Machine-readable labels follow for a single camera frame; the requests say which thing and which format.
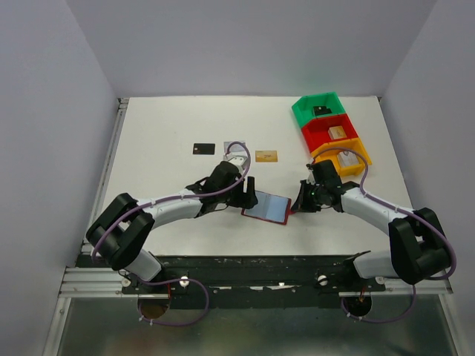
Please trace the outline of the gold credit card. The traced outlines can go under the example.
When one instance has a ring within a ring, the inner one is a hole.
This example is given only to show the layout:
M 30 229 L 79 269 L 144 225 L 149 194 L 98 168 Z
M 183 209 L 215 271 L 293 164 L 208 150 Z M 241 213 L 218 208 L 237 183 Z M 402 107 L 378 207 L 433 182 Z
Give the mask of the gold credit card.
M 262 150 L 255 152 L 256 162 L 278 162 L 278 152 L 275 150 Z

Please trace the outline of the yellow plastic bin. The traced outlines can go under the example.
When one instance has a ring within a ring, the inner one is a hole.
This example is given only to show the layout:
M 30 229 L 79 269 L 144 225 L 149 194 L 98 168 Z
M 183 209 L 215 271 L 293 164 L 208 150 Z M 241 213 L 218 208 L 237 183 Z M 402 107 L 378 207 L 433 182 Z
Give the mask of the yellow plastic bin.
M 358 176 L 365 169 L 365 162 L 372 165 L 359 138 L 324 143 L 311 152 L 313 162 L 331 160 L 341 177 Z

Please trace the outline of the aluminium left side rail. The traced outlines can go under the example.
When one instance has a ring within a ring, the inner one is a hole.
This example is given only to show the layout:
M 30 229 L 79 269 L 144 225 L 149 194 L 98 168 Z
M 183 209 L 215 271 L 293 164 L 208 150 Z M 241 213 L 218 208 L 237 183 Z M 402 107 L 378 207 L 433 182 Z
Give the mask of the aluminium left side rail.
M 96 190 L 96 196 L 94 198 L 94 204 L 91 210 L 91 215 L 89 217 L 88 229 L 90 225 L 95 221 L 95 219 L 99 216 L 100 211 L 102 209 L 102 205 L 105 198 L 105 192 L 107 191 L 108 182 L 110 179 L 111 174 L 111 166 L 114 164 L 114 157 L 117 151 L 117 145 L 119 141 L 119 137 L 121 134 L 123 122 L 125 119 L 126 111 L 128 109 L 129 98 L 118 98 L 118 110 L 116 119 L 114 121 L 114 128 L 112 130 L 111 139 L 108 144 L 108 150 L 106 152 L 104 165 L 102 167 L 102 173 L 99 179 L 99 185 Z

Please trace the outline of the white VIP card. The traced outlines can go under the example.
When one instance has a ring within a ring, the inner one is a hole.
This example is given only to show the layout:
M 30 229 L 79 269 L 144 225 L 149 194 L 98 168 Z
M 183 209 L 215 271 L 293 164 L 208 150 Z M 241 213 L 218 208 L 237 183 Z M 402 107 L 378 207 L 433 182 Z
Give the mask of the white VIP card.
M 225 153 L 244 152 L 246 143 L 244 141 L 229 141 L 223 143 Z

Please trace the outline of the red leather card holder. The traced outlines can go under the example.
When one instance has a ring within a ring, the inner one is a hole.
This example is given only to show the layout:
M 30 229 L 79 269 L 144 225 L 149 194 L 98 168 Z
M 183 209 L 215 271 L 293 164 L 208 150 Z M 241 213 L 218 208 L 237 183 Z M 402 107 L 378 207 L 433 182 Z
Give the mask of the red leather card holder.
M 256 191 L 258 203 L 250 209 L 243 209 L 241 214 L 257 220 L 286 225 L 291 199 L 262 191 Z

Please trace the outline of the aluminium front rail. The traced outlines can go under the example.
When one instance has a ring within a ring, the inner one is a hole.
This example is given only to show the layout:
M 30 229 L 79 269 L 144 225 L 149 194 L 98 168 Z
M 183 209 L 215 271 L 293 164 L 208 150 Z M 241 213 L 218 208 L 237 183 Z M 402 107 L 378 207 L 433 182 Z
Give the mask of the aluminium front rail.
M 128 281 L 119 273 L 109 268 L 66 268 L 59 296 L 64 298 L 99 298 L 99 297 L 137 297 L 137 298 L 161 298 L 168 296 L 167 289 L 164 292 L 150 293 L 141 292 L 139 287 L 133 287 L 130 294 L 125 293 Z M 237 286 L 223 285 L 209 287 L 210 294 L 220 291 L 238 291 Z M 273 286 L 246 286 L 244 291 L 301 291 L 302 285 L 280 282 Z M 416 285 L 417 295 L 444 295 L 453 294 L 453 289 L 448 280 L 430 281 L 424 280 Z M 405 295 L 412 294 L 412 287 L 400 280 L 377 278 L 376 282 L 369 282 L 364 294 L 373 295 Z

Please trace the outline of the aluminium rail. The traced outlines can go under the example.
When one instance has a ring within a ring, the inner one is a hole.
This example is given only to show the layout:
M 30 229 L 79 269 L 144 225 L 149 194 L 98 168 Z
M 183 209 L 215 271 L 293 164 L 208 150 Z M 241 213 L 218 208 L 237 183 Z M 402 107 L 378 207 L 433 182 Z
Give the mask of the aluminium rail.
M 94 204 L 91 210 L 91 215 L 89 217 L 88 229 L 90 225 L 95 221 L 95 219 L 99 216 L 100 211 L 102 209 L 102 205 L 105 198 L 105 192 L 107 191 L 108 182 L 110 179 L 111 174 L 111 166 L 114 164 L 114 157 L 117 151 L 117 145 L 119 141 L 119 137 L 121 134 L 123 122 L 125 119 L 126 111 L 128 109 L 129 98 L 118 98 L 118 110 L 116 119 L 114 121 L 114 128 L 112 130 L 111 139 L 108 144 L 108 150 L 106 152 L 104 165 L 102 167 L 102 173 L 99 179 L 99 185 L 96 190 L 96 196 L 94 198 Z
M 130 294 L 125 293 L 128 281 L 119 273 L 109 268 L 66 268 L 59 296 L 64 298 L 99 298 L 99 297 L 137 297 L 137 298 L 161 298 L 168 296 L 167 289 L 164 292 L 150 293 L 141 292 L 139 287 L 133 287 Z M 237 286 L 223 285 L 209 287 L 210 294 L 220 291 L 238 291 Z M 246 286 L 244 291 L 301 291 L 302 285 L 280 282 L 273 286 Z M 416 285 L 417 295 L 444 295 L 453 294 L 453 289 L 448 280 L 430 281 L 424 280 Z M 369 282 L 364 294 L 373 295 L 405 295 L 412 294 L 412 287 L 400 280 L 377 278 L 376 282 Z

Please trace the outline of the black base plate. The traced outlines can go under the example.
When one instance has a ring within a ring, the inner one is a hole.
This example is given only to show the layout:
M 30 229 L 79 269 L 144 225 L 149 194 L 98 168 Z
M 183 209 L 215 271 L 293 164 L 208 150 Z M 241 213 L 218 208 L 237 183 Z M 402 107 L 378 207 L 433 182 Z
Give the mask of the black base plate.
M 249 256 L 249 257 L 159 257 L 163 270 L 159 285 L 149 286 L 127 271 L 117 272 L 129 286 L 141 292 L 160 293 L 167 289 L 168 296 L 137 298 L 144 309 L 285 309 L 318 307 L 337 309 L 341 297 L 346 297 L 353 313 L 368 311 L 371 298 L 364 294 L 369 280 L 345 283 L 341 277 L 347 255 L 327 256 Z M 93 263 L 88 255 L 81 255 L 74 268 L 109 268 L 104 262 Z M 280 282 L 302 285 L 301 291 L 244 291 L 246 286 L 273 286 Z M 237 286 L 238 291 L 220 291 L 210 294 L 211 286 Z

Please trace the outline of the red plastic bin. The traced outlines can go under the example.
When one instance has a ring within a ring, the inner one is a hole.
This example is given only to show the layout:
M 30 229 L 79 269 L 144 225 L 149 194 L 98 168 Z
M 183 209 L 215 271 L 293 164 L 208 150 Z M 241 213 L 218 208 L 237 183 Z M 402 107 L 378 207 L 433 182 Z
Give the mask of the red plastic bin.
M 343 136 L 330 133 L 331 128 L 337 127 L 342 128 Z M 358 134 L 346 113 L 311 119 L 302 127 L 301 132 L 310 151 L 314 151 L 323 144 L 332 141 L 358 138 Z

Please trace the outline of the black item in green bin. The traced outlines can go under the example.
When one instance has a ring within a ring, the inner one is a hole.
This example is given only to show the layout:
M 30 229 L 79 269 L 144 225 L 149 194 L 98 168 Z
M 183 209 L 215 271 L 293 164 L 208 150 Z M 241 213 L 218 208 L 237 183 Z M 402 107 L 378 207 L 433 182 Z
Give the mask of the black item in green bin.
M 313 108 L 313 114 L 315 116 L 324 116 L 332 113 L 332 110 L 327 106 L 315 106 Z

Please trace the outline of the black credit card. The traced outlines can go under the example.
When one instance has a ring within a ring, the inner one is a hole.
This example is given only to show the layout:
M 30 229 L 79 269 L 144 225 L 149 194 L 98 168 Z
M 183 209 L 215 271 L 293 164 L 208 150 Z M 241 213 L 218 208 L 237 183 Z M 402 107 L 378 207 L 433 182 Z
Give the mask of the black credit card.
M 194 143 L 193 154 L 194 155 L 214 155 L 215 144 L 214 143 Z

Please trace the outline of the white box in yellow bin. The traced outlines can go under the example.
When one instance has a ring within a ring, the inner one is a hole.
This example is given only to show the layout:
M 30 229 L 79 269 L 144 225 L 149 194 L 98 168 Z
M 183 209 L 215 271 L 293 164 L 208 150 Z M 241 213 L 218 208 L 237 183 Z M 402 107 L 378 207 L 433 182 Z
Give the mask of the white box in yellow bin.
M 348 168 L 359 164 L 358 157 L 351 151 L 340 151 L 337 154 L 338 163 L 342 168 Z

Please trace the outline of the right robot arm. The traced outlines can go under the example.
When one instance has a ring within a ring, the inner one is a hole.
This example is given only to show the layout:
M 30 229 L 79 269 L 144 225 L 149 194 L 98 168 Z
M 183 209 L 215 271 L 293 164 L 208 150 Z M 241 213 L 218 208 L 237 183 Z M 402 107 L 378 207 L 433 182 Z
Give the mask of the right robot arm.
M 397 278 L 409 285 L 450 268 L 449 248 L 437 215 L 428 208 L 403 212 L 386 201 L 376 202 L 361 192 L 356 182 L 342 182 L 329 159 L 307 166 L 308 179 L 301 180 L 293 213 L 315 213 L 331 208 L 358 217 L 389 237 L 386 251 L 364 251 L 344 261 L 343 285 L 352 291 L 376 277 Z

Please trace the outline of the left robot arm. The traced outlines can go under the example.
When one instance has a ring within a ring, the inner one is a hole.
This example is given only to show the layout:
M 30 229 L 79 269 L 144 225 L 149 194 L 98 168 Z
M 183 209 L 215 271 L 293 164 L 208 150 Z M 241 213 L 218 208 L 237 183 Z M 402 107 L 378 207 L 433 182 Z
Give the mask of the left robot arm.
M 86 240 L 115 271 L 139 278 L 149 293 L 158 292 L 165 279 L 162 264 L 143 246 L 155 228 L 178 220 L 194 219 L 225 206 L 250 209 L 257 205 L 255 178 L 237 159 L 220 162 L 213 172 L 167 197 L 136 200 L 128 193 L 116 196 L 92 223 Z

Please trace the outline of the green plastic bin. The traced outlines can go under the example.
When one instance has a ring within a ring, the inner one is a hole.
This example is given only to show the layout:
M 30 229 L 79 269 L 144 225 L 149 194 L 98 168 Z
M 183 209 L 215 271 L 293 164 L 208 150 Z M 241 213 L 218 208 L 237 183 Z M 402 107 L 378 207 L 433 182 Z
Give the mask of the green plastic bin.
M 302 96 L 292 105 L 292 112 L 300 128 L 313 119 L 346 113 L 336 92 Z

